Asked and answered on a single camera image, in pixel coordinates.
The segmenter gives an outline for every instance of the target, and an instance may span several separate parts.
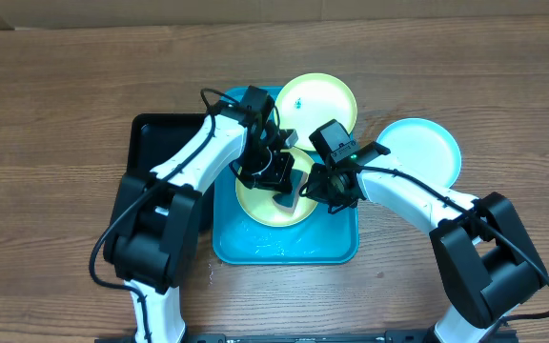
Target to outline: black cable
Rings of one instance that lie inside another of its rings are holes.
[[[215,133],[215,116],[212,113],[211,109],[212,106],[207,100],[207,97],[205,96],[205,92],[212,92],[215,94],[218,94],[220,96],[229,97],[228,95],[221,93],[220,91],[215,91],[211,89],[203,89],[200,91],[200,96],[203,99],[203,102],[205,103],[205,106],[207,107],[207,115],[211,117],[211,128],[209,129],[209,133],[207,134],[207,138],[196,148],[194,152],[188,156],[183,162],[181,162],[175,169],[173,169],[171,172],[169,172],[165,177],[160,179],[156,184],[154,184],[151,188],[149,188],[147,191],[142,193],[127,209],[125,209],[122,214],[120,214],[114,221],[111,223],[108,228],[105,229],[105,231],[101,234],[99,239],[96,241],[96,244],[94,245],[94,248],[92,248],[91,252],[91,259],[89,261],[89,273],[91,274],[92,281],[94,281],[95,284],[113,289],[113,290],[122,290],[122,291],[129,291],[132,293],[135,293],[138,297],[137,301],[141,304],[141,312],[143,316],[143,328],[145,330],[145,339],[148,341],[148,343],[152,343],[152,333],[150,332],[150,324],[148,321],[148,311],[147,311],[147,304],[145,301],[145,296],[141,292],[141,290],[137,289],[136,287],[127,286],[123,284],[114,284],[111,282],[104,281],[100,279],[96,275],[95,270],[95,263],[96,263],[96,256],[98,255],[99,251],[101,250],[101,247],[107,240],[108,236],[111,232],[113,232],[113,229],[124,219],[126,216],[129,215],[129,213],[137,210],[141,206],[145,205],[145,203],[152,198],[152,196],[159,191],[161,188],[163,188],[169,180],[171,180],[175,175],[177,175],[181,170],[183,170],[206,146],[209,144],[209,141],[211,138],[214,137]]]
[[[486,231],[488,231],[490,234],[492,234],[494,237],[496,237],[501,243],[503,243],[504,245],[506,245],[509,249],[517,252],[534,270],[535,272],[541,277],[541,279],[545,282],[545,284],[548,286],[549,288],[549,276],[548,274],[542,270],[540,267],[538,267],[537,264],[535,264],[535,262],[533,262],[529,256],[526,255],[526,253],[524,253],[519,247],[517,247],[514,243],[512,243],[509,239],[507,239],[503,234],[501,234],[501,232],[495,230],[493,227],[491,227],[490,225],[488,225],[488,223],[484,222],[483,220],[481,220],[479,217],[477,217],[474,213],[472,212],[469,212],[465,209],[463,209],[460,205],[458,205],[457,203],[455,203],[454,201],[452,201],[449,197],[447,196],[444,196],[442,194],[440,194],[439,192],[437,192],[436,190],[434,190],[433,188],[429,187],[429,185],[425,184],[424,182],[420,181],[419,179],[413,177],[412,175],[410,174],[407,174],[403,171],[398,171],[398,170],[391,170],[391,169],[387,169],[387,168],[379,168],[379,167],[367,167],[367,166],[359,166],[359,167],[353,167],[353,168],[341,168],[339,170],[335,170],[335,171],[329,171],[326,175],[326,177],[324,178],[320,178],[318,179],[317,181],[318,182],[322,182],[323,179],[329,179],[331,176],[333,175],[336,175],[336,174],[341,174],[341,173],[344,173],[344,172],[361,172],[361,171],[368,171],[368,172],[384,172],[384,173],[388,173],[388,174],[391,174],[391,175],[394,175],[394,176],[399,176],[399,177],[402,177],[406,180],[409,180],[411,181],[412,183],[416,184],[417,186],[421,187],[422,189],[424,189],[425,191],[427,191],[428,193],[430,193],[431,195],[433,195],[436,199],[438,199],[439,201],[441,201],[442,203],[444,203],[445,205],[447,206],[450,206],[451,208],[461,212],[462,214],[466,215],[468,218],[470,218],[475,224],[478,224],[479,226],[481,226],[483,229],[485,229]],[[303,190],[306,190],[307,189],[307,183],[305,183],[301,188],[300,188],[300,194],[302,196],[306,196],[306,194],[308,193],[302,193]],[[497,330],[499,329],[499,327],[501,326],[501,324],[507,324],[507,322],[510,322],[510,321],[513,321],[513,320],[521,320],[521,319],[544,319],[544,318],[548,318],[549,317],[549,310],[546,311],[546,312],[543,312],[543,313],[528,313],[528,314],[513,314],[513,315],[506,315],[506,316],[503,316],[502,318],[500,318],[496,323],[495,325],[493,326],[493,328],[491,329],[491,331],[484,337],[486,338],[486,341],[492,337],[493,334],[495,334],[497,332]]]
[[[276,115],[276,134],[273,134],[273,136],[271,137],[271,139],[268,140],[268,142],[266,142],[265,146],[268,147],[270,146],[271,144],[273,144],[273,142],[275,141],[276,137],[279,135],[279,132],[280,132],[280,129],[281,129],[281,117],[280,115],[278,114],[278,108],[276,107],[276,105],[274,105],[274,114]]]

